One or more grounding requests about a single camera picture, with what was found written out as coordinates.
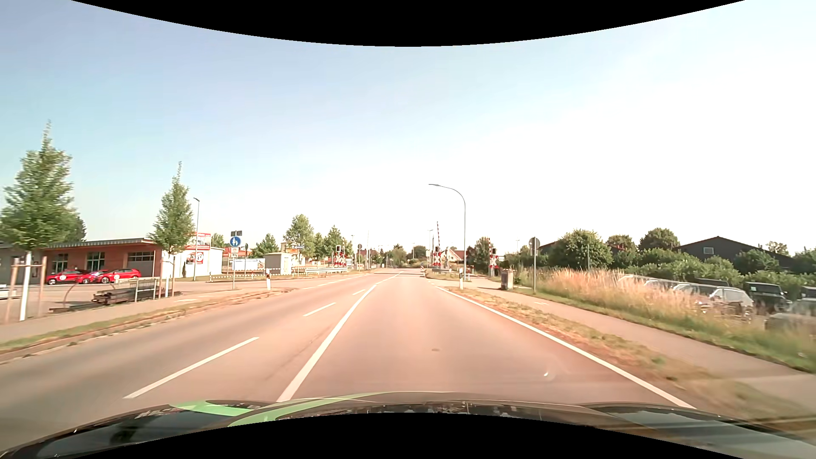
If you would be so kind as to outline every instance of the solid white line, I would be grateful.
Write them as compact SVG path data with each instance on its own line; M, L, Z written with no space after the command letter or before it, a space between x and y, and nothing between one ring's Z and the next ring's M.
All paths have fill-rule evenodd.
M317 309L315 309L314 311L312 311L312 312L310 312L310 313L308 313L308 314L304 314L304 317L308 317L308 316L310 316L310 315L312 315L312 314L314 314L314 313L318 312L319 310L324 310L325 308L327 308L327 307L329 307L329 306L331 306L331 305L336 305L336 304L337 304L337 303L329 303L328 305L325 305L325 306L323 306L322 308L317 308Z
M323 353L326 352L326 349L329 347L329 344L331 344L331 341L335 339L335 336L337 336L337 332L340 331L340 329L343 327L343 324L346 323L348 318L352 315L352 312L354 312L354 310L357 308L357 305L359 305L360 302L363 301L363 299L365 299L366 296L368 296L368 294L371 293L372 290L374 290L374 287L377 286L372 285L371 288L368 289L368 292L363 293L362 296L360 296L360 298L357 300L357 302L354 303L354 306L352 306L351 309L348 310L346 315L344 315L343 318L337 323L337 325L335 325L335 329L332 330L331 333L329 333L329 336L327 336L325 340L323 340L323 343L320 344L320 347L318 347L317 350L314 351L312 357L309 358L308 362L306 362L304 367L300 369L298 374L295 376L295 379L293 379L292 382L289 383L289 385L283 390L281 396L277 398L278 402L286 402L288 400L291 400L292 396L295 395L297 389L300 388L301 384L303 384L309 372L311 372L312 368L314 368L314 365L317 363L317 361L320 359Z
M448 290L446 290L446 289L444 289L442 287L437 287L437 288L442 290L445 293L449 293L449 294L451 294L453 296L456 296L457 298L461 298L461 299L463 299L465 301L473 303L474 305L485 308L486 310L489 310L490 312L492 312L494 314L500 315L500 316L504 317L505 319L512 320L513 322L518 323L519 325L521 325L524 328L529 328L533 332L536 332L541 336L545 336L545 337L555 341L556 343L558 343L560 345L563 345L567 349L573 350L573 351L581 354L582 356L586 357L587 359L590 359L591 361L593 361L595 363L598 363L600 365L603 365L604 367L607 367L608 369L612 370L613 372L618 373L620 376L625 377L626 379L628 379L629 381L634 382L635 384L638 384L639 386L643 387L644 389L650 390L650 391L654 392L655 394L660 395L664 399L674 403L677 406L680 406L680 407L683 407L683 408L695 409L693 406L689 405L688 403L684 402L683 400L678 399L674 395L669 394L665 390L659 389L658 387L655 387L655 386L649 384L648 382L643 381L639 377L636 377L635 375L632 375L629 372L625 372L624 370L622 370L622 369L620 369L618 367L615 367L612 363L606 362L603 359L599 359L598 357L596 357L596 356L594 356L592 354L589 354L587 351L582 350L580 348L577 348L577 347L571 345L570 343L568 343L566 341L562 341L562 340L556 338L555 336L550 335L549 333L542 332L538 328L535 328L535 327L533 327L531 325L523 323L521 320L514 319L514 318L510 317L509 315L502 314L502 313L498 312L497 310L491 309L491 308L489 308L489 307L487 307L487 306L485 306L485 305L483 305L483 304L481 304L481 303L479 303L477 301L471 300L470 298L465 298L464 296L457 295L457 294L455 294L453 292L450 292L450 291L448 291Z
M181 375L185 374L186 372L189 372L189 371L192 371L192 370L194 370L194 369L196 369L196 368L198 368L198 367L201 367L201 366L202 366L204 363L207 363L207 362L210 362L210 361L212 361L212 360L215 360L215 359L217 359L218 357L220 357L220 356L222 356L222 355L224 355L224 354L230 353L230 352L234 351L235 349L238 349L239 347L241 347L241 346L243 346L243 345L248 345L248 344L250 344L252 341L255 341L255 340L257 340L257 339L258 339L258 337L256 336L256 337L254 337L254 338L250 338L250 339L248 339L248 340L246 340L246 341L244 341L244 342L242 342L242 343L238 343L238 344L234 345L233 347L231 347L231 348L229 348L229 349L222 350L222 351L221 351L221 352L219 352L218 354L211 355L210 357L207 357L206 359L203 359L203 360L202 360L202 361L200 361L200 362L194 363L194 364L190 365L189 367L186 367L186 368L185 368L185 369L183 369L183 370L179 370L178 372L175 372L175 373L171 374L171 375L170 375L170 376L168 376L168 377L162 378L162 379L160 379L160 380L158 380L158 381L154 382L154 383L153 383L153 384L151 384L151 385L146 385L145 387L143 387L143 388L141 388L141 389L137 390L136 392L134 392L134 393L132 393L132 394L125 395L125 399L135 399L136 397L138 397L138 396L140 396L140 395L144 394L145 392L147 392L147 391L149 391L149 390L156 389L156 388L157 388L157 387L159 387L160 385L162 385L162 384L164 384L164 383L166 383L166 382L168 382L168 381L170 381L170 380L172 380L172 379L176 379L177 377L180 377Z

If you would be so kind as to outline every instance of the street lamp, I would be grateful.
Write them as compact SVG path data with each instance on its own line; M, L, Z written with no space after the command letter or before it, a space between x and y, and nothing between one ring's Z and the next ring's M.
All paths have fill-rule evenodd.
M202 202L198 198L193 199L198 203L196 206L196 251L193 254L193 280L196 280L196 266L198 266L198 217L201 214Z
M453 189L453 188L451 188L451 187L449 187L449 186L438 185L438 184L435 184L435 183L429 183L428 185L431 185L431 186L438 186L438 187L440 187L440 188L452 189L453 191L456 191L456 193L459 193L459 196L462 198L462 209L463 209L463 225L462 225L462 239L463 239L463 241L462 241L462 244L463 244L462 249L463 249L463 252L462 252L462 266L464 267L464 271L463 271L463 273L462 273L462 274L463 274L463 277L464 277L464 276L468 275L468 236L465 234L465 232L466 232L466 231L467 231L467 229L468 229L468 205L467 205L467 203L464 201L464 196L462 196L462 194L461 194L459 191L457 191L456 189ZM460 279L460 280L459 280L459 288L464 288L463 279Z

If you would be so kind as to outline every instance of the tall dry grass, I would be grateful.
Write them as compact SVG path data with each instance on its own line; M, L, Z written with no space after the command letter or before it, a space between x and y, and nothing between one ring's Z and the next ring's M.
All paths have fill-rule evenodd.
M517 271L522 285L532 286L532 270ZM536 290L618 311L625 319L652 327L729 345L816 371L816 343L807 332L767 332L760 323L743 323L700 314L693 298L682 292L661 291L637 281L625 282L609 270L540 270ZM754 321L763 320L757 316Z

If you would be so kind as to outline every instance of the red car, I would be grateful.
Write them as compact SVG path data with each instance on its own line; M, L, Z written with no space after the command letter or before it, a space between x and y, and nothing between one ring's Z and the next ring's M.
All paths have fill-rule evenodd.
M84 274L88 274L88 272L86 270L64 270L47 276L46 283L48 285L54 285L55 283L73 283L77 282L77 277Z
M98 280L99 276L109 272L110 270L91 271L90 273L77 276L77 283L94 283Z
M111 283L118 279L136 279L141 277L139 270L133 268L122 268L121 270L110 270L104 274L96 276L94 282Z

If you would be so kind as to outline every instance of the building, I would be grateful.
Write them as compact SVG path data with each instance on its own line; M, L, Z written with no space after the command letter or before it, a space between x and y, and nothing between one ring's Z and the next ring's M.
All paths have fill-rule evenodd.
M764 248L755 247L750 244L738 243L731 239L716 236L714 238L704 239L696 243L688 243L676 248L679 252L688 253L696 256L700 260L705 260L711 256L719 256L728 261L734 262L740 252L748 252L749 250L760 250L768 255L771 255L779 262L779 266L784 270L789 270L793 267L794 260L785 255L779 255Z
M57 243L42 250L32 252L32 262L39 263L47 257L47 274L62 270L119 270L134 268L142 277L169 277L175 267L175 276L193 275L193 264L196 264L196 275L221 274L221 252L223 249L203 245L199 242L196 250L192 245L175 257L169 256L154 241L146 238L105 239L83 241L80 243ZM0 283L11 282L11 265L23 263L25 251L10 244L0 244ZM16 284L23 283L24 270L17 273ZM39 270L31 270L32 283L39 283Z

